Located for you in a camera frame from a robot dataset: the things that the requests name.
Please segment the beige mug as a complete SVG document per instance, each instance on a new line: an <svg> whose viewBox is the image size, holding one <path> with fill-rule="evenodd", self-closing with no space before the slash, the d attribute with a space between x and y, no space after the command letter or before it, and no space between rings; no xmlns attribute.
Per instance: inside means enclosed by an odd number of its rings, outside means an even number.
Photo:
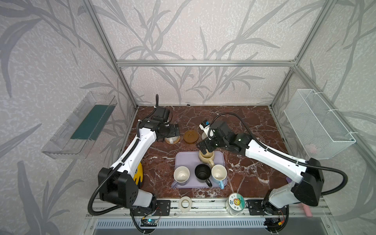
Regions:
<svg viewBox="0 0 376 235"><path fill-rule="evenodd" d="M215 165L214 152L206 152L204 154L202 151L199 151L198 157L202 163L207 164L210 168L212 168Z"/></svg>

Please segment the brown wooden coaster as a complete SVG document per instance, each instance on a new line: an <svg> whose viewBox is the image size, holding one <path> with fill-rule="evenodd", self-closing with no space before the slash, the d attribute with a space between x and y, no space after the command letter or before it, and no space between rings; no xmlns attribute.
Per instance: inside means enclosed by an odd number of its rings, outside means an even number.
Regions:
<svg viewBox="0 0 376 235"><path fill-rule="evenodd" d="M199 139L198 132L195 130L189 130L184 133L183 139L187 144L193 144Z"/></svg>

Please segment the beige spiral woven coaster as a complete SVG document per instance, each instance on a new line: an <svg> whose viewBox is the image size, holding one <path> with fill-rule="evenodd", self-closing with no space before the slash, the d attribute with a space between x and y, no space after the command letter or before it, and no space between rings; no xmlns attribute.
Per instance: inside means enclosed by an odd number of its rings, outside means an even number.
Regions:
<svg viewBox="0 0 376 235"><path fill-rule="evenodd" d="M204 139L206 139L207 137L208 137L207 134L206 134L205 132L203 132L202 135L201 135L201 138L204 140Z"/></svg>

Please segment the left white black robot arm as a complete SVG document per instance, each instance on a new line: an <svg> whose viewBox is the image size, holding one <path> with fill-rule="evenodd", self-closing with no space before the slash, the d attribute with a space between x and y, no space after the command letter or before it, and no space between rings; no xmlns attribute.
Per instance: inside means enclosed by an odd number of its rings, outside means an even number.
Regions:
<svg viewBox="0 0 376 235"><path fill-rule="evenodd" d="M178 124L171 124L169 116L169 109L155 105L151 114L138 121L136 136L128 148L115 163L98 173L99 185L87 207L90 215L99 216L120 208L139 208L146 212L156 210L155 195L141 190L134 177L153 143L180 136Z"/></svg>

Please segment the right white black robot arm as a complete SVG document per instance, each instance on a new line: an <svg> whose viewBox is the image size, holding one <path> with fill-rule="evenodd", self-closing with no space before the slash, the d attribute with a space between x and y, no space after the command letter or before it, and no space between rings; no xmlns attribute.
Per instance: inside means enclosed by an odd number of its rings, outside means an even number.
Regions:
<svg viewBox="0 0 376 235"><path fill-rule="evenodd" d="M268 213L296 203L316 207L321 196L340 191L348 182L345 172L321 166L314 158L306 161L271 148L257 140L249 130L236 134L224 121L209 123L205 120L199 127L207 135L207 138L197 144L202 153L213 152L218 148L225 149L266 164L291 180L287 185L267 192L262 207ZM324 192L324 171L340 174L342 182L334 189Z"/></svg>

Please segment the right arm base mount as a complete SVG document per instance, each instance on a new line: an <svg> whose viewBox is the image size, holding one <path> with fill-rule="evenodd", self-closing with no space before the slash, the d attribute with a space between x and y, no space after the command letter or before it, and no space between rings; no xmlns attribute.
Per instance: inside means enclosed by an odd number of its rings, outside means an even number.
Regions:
<svg viewBox="0 0 376 235"><path fill-rule="evenodd" d="M279 216L287 215L289 206L284 206L281 209L273 209L267 211L262 206L262 199L247 199L245 201L245 207L248 209L250 215L259 215L259 216Z"/></svg>

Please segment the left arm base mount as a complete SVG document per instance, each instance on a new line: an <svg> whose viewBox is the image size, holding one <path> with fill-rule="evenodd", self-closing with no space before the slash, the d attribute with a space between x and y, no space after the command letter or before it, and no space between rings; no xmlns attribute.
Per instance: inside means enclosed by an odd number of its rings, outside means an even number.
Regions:
<svg viewBox="0 0 376 235"><path fill-rule="evenodd" d="M171 209L170 200L156 200L154 206L148 208L145 207L136 207L131 209L134 216L146 216L146 215L155 215L155 216L169 216Z"/></svg>

